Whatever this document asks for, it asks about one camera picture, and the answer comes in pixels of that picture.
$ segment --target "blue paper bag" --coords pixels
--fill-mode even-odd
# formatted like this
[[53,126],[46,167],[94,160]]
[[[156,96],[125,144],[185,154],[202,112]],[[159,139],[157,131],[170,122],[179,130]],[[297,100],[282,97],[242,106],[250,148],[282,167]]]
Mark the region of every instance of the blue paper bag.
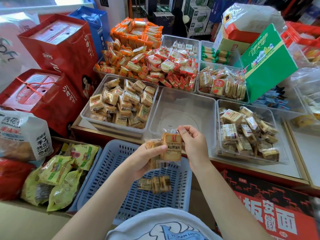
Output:
[[82,6],[73,13],[70,13],[69,16],[88,22],[94,47],[100,59],[102,57],[101,51],[106,49],[105,41],[112,41],[109,35],[110,27],[107,12]]

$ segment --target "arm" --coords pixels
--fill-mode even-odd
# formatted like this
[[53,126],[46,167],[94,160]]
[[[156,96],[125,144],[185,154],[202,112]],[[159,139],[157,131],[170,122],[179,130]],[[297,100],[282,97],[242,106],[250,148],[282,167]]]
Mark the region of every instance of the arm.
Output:
[[209,160],[206,138],[192,126],[179,126],[190,167],[225,240],[273,239],[245,208]]
[[167,146],[146,149],[141,145],[108,177],[92,198],[52,240],[100,240],[106,237],[131,184],[147,172],[147,162]]

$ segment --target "black and red box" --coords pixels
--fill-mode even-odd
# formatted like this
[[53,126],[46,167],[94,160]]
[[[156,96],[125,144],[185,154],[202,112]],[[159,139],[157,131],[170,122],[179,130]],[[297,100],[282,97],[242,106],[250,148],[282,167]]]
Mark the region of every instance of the black and red box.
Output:
[[319,239],[309,196],[232,170],[221,175],[275,239]]

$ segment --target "white t-shirt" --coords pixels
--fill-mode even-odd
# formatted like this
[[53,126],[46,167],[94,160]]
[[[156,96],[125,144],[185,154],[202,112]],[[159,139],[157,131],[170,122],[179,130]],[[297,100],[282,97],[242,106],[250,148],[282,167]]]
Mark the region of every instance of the white t-shirt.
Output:
[[142,212],[108,232],[105,240],[222,240],[199,218],[183,210]]

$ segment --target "hand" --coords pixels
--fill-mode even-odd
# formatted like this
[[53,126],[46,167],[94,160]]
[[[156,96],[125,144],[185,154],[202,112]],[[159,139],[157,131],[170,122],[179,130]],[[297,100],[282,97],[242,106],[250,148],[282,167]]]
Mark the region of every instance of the hand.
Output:
[[191,125],[180,125],[178,131],[184,141],[191,170],[210,162],[206,137]]
[[124,168],[126,174],[132,174],[134,180],[138,180],[147,173],[149,159],[164,153],[167,148],[166,145],[161,145],[146,149],[144,143],[121,164],[121,167]]

